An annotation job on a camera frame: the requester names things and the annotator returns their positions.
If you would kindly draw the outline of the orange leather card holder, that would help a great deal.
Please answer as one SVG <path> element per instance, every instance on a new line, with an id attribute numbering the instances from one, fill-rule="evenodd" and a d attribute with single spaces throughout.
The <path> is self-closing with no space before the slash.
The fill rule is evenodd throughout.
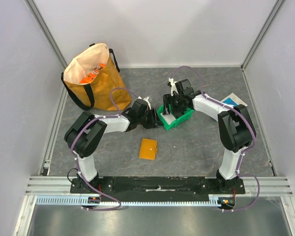
<path id="1" fill-rule="evenodd" d="M 139 158 L 144 160 L 155 160 L 157 149 L 157 141 L 143 138 L 139 150 Z"/>

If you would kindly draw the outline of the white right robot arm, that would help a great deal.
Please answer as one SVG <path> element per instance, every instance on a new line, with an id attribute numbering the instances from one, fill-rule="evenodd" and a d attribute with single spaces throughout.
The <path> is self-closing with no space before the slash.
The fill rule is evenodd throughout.
<path id="1" fill-rule="evenodd" d="M 217 170 L 215 187 L 228 193 L 239 181 L 239 166 L 244 153 L 255 138 L 256 131 L 245 105 L 230 105 L 195 91 L 188 79 L 168 79 L 170 93 L 163 95 L 163 106 L 157 111 L 166 130 L 189 120 L 194 111 L 201 112 L 218 123 L 219 137 L 224 146 L 222 164 Z"/>

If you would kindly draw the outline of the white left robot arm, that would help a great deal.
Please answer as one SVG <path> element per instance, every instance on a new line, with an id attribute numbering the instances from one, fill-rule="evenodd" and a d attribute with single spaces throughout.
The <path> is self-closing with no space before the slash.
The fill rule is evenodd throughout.
<path id="1" fill-rule="evenodd" d="M 77 161 L 77 177 L 71 181 L 71 193 L 93 193 L 96 190 L 111 193 L 116 177 L 101 177 L 96 170 L 93 154 L 102 136 L 114 132 L 129 132 L 138 125 L 145 129 L 164 124 L 155 107 L 141 98 L 120 114 L 100 116 L 83 112 L 64 136 Z"/>

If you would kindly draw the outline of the green plastic bin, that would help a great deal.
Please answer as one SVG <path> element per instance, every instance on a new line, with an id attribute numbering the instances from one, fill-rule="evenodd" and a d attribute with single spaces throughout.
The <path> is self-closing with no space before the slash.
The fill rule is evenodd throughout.
<path id="1" fill-rule="evenodd" d="M 194 112 L 194 110 L 188 108 L 184 115 L 182 115 L 181 117 L 178 117 L 178 118 L 175 117 L 176 120 L 171 125 L 164 124 L 164 128 L 166 130 L 170 130 L 170 129 L 176 128 L 182 122 L 191 119 L 193 112 Z M 158 113 L 160 119 L 163 122 L 164 120 L 161 117 L 161 113 L 163 113 L 163 105 L 160 106 L 160 108 L 157 110 L 157 113 Z"/>

